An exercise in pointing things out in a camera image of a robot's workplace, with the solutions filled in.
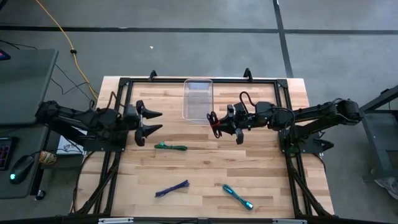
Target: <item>clear plastic container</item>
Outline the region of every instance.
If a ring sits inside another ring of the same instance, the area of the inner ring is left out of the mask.
[[[206,115],[213,111],[213,82],[188,79],[184,82],[182,117],[188,123],[208,123]]]

